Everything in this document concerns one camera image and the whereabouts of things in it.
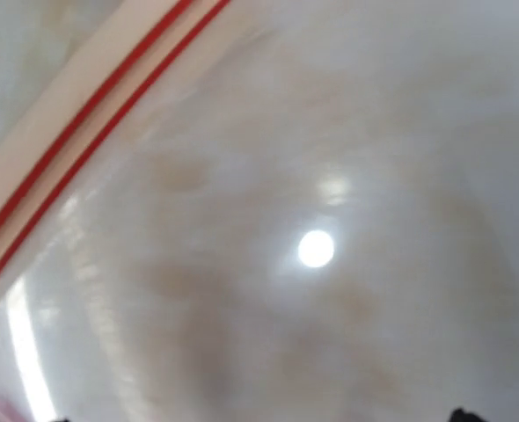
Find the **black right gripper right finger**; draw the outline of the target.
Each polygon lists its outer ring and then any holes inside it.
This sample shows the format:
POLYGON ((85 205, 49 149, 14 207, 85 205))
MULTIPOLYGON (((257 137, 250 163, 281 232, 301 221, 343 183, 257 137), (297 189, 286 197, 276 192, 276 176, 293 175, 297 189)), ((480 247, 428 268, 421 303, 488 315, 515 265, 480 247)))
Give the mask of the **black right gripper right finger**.
POLYGON ((456 408, 449 417, 449 422, 486 422, 478 414, 466 411, 463 408, 456 408))

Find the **clear acrylic sheet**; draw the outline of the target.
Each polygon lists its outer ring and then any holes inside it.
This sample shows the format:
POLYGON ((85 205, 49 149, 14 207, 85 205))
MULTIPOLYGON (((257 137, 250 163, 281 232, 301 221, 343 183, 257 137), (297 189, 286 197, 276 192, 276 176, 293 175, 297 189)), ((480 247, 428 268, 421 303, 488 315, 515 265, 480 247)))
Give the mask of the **clear acrylic sheet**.
POLYGON ((0 421, 519 421, 519 1, 232 1, 0 275, 0 421))

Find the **red wooden picture frame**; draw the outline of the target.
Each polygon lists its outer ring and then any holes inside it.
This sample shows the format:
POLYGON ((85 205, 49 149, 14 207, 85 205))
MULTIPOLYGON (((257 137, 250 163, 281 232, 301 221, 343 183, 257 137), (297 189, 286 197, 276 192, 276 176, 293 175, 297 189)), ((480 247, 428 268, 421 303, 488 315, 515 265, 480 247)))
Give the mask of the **red wooden picture frame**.
POLYGON ((0 144, 0 273, 141 96, 225 8, 125 1, 0 144))

